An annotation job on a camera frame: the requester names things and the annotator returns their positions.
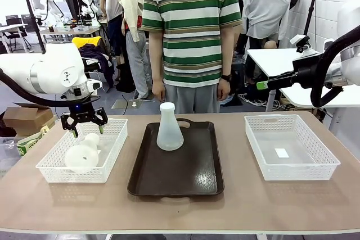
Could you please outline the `person's right hand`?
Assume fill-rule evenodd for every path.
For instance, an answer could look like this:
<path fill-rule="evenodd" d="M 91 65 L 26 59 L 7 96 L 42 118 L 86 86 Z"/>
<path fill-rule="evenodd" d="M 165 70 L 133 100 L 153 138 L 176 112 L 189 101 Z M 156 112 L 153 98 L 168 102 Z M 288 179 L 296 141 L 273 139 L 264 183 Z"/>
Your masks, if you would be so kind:
<path fill-rule="evenodd" d="M 160 101 L 165 101 L 165 85 L 162 80 L 154 80 L 152 83 L 152 93 Z"/>

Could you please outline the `person's left hand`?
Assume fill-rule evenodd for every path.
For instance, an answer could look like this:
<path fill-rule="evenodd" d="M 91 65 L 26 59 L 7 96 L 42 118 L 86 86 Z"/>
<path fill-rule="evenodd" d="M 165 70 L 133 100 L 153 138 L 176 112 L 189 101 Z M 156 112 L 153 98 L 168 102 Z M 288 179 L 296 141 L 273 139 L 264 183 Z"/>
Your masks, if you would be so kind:
<path fill-rule="evenodd" d="M 217 88 L 217 99 L 218 101 L 224 101 L 227 99 L 230 93 L 230 83 L 224 79 L 220 79 Z"/>

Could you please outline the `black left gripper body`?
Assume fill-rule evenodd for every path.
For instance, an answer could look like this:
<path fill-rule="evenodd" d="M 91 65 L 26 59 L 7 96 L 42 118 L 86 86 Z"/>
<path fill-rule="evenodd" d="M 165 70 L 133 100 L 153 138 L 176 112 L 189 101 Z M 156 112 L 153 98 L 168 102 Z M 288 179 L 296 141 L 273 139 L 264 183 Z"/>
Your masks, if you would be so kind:
<path fill-rule="evenodd" d="M 92 122 L 95 116 L 95 110 L 92 102 L 85 102 L 69 107 L 70 118 L 77 123 Z"/>

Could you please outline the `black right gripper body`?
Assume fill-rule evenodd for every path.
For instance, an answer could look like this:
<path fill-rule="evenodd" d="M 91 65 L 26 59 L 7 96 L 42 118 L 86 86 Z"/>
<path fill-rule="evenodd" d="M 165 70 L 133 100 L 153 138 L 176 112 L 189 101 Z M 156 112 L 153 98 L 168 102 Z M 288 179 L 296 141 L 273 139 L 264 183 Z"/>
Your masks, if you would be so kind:
<path fill-rule="evenodd" d="M 304 89 L 317 87 L 317 74 L 316 68 L 320 57 L 305 57 L 299 58 L 292 62 L 293 77 L 291 82 L 298 83 Z"/>

